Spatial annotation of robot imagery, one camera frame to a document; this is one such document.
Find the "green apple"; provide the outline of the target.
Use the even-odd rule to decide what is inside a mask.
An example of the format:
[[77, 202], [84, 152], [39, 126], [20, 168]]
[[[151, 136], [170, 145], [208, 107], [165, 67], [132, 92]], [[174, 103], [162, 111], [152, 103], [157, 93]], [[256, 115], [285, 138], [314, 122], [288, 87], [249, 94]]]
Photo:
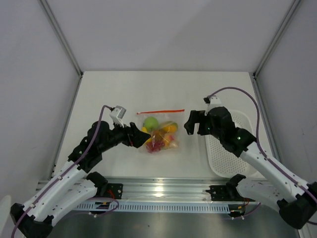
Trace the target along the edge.
[[147, 131], [153, 131], [158, 128], [159, 122], [155, 117], [147, 117], [143, 122], [143, 126]]

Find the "red grape bunch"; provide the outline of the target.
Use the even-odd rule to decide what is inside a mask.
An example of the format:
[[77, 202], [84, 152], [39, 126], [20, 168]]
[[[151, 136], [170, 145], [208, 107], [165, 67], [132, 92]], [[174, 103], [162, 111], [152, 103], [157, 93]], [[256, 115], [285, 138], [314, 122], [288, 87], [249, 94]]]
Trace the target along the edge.
[[145, 146], [149, 153], [155, 153], [164, 148], [164, 143], [162, 141], [151, 141], [147, 142]]

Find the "clear orange zip top bag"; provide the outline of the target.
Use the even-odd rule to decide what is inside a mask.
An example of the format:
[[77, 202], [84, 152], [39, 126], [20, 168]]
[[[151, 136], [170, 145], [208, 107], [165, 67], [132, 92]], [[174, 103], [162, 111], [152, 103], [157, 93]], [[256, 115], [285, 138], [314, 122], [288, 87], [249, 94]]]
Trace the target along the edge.
[[[153, 131], [149, 131], [152, 137], [152, 141], [162, 141], [163, 136], [166, 134], [162, 130], [159, 129], [160, 125], [166, 121], [174, 121], [178, 124], [178, 130], [174, 133], [177, 143], [174, 145], [171, 145], [169, 147], [164, 147], [161, 149], [159, 152], [155, 153], [163, 153], [166, 151], [176, 151], [180, 147], [180, 131], [181, 131], [181, 126], [183, 124], [183, 117], [184, 117], [185, 110], [184, 109], [177, 109], [177, 110], [159, 110], [159, 111], [145, 111], [145, 112], [137, 112], [136, 116], [138, 119], [137, 126], [139, 129], [142, 131], [143, 127], [143, 122], [147, 117], [155, 117], [158, 122], [159, 126], [157, 129]], [[144, 143], [141, 148], [139, 149], [140, 152], [142, 153], [149, 153], [146, 150], [146, 143]]]

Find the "small yellow orange fruit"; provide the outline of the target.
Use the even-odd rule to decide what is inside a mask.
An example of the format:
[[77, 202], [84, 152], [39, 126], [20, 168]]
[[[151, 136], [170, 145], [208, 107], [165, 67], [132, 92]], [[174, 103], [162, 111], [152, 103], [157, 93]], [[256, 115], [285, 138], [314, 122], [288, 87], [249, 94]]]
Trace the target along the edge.
[[178, 130], [178, 124], [174, 121], [166, 121], [159, 127], [165, 133], [175, 133]]

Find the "red peach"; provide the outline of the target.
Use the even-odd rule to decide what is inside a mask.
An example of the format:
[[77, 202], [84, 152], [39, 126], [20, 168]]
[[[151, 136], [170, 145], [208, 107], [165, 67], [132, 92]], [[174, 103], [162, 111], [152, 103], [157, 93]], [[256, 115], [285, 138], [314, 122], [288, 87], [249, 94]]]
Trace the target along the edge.
[[174, 133], [166, 133], [163, 136], [162, 141], [163, 141], [164, 147], [169, 147], [169, 146], [177, 143], [177, 140], [176, 140]]

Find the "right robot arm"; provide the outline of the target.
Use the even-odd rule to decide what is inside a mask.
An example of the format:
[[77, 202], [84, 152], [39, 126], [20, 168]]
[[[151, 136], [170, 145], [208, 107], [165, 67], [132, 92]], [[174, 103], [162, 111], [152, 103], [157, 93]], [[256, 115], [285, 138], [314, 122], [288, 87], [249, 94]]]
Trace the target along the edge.
[[291, 227], [301, 229], [317, 211], [317, 184], [295, 175], [278, 160], [268, 156], [249, 131], [235, 126], [225, 107], [210, 111], [192, 110], [184, 127], [188, 135], [199, 125], [198, 135], [211, 135], [223, 148], [250, 164], [269, 182], [263, 184], [243, 175], [234, 176], [226, 188], [232, 200], [250, 198], [279, 213]]

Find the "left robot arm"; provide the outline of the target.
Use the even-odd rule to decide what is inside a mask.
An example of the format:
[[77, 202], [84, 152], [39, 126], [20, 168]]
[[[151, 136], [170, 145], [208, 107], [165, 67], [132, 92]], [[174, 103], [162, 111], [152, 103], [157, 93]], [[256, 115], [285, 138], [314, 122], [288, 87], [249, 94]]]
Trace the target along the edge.
[[103, 152], [119, 144], [139, 148], [150, 137], [133, 122], [114, 125], [113, 129], [102, 120], [93, 123], [59, 173], [30, 200], [11, 206], [11, 236], [20, 231], [27, 238], [46, 238], [59, 220], [80, 203], [93, 198], [115, 201], [107, 179], [92, 168], [102, 160]]

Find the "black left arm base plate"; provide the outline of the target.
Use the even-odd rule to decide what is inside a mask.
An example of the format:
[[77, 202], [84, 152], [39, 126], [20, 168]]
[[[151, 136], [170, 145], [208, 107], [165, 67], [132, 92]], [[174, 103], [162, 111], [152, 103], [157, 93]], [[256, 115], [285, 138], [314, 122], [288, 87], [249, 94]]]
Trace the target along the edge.
[[99, 192], [99, 197], [112, 198], [120, 200], [123, 194], [123, 184], [122, 183], [108, 183], [101, 188]]

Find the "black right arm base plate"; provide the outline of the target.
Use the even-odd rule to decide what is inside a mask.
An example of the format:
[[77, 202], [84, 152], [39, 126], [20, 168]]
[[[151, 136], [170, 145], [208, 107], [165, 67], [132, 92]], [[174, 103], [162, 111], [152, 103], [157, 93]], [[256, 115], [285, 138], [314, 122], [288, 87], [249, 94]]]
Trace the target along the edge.
[[212, 201], [239, 201], [241, 198], [236, 190], [226, 185], [210, 185], [205, 192], [211, 196]]

